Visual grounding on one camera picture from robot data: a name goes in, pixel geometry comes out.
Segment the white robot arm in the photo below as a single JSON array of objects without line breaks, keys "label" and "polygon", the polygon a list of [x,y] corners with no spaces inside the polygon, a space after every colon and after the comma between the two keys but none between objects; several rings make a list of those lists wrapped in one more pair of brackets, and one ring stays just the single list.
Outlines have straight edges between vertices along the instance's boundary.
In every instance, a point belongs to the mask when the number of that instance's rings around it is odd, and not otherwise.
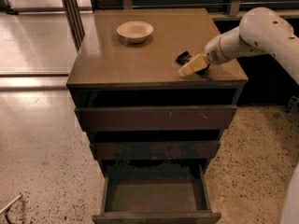
[{"label": "white robot arm", "polygon": [[242,108],[207,172],[219,224],[298,224],[297,23],[257,7],[188,57],[183,77],[240,59],[249,75]]}]

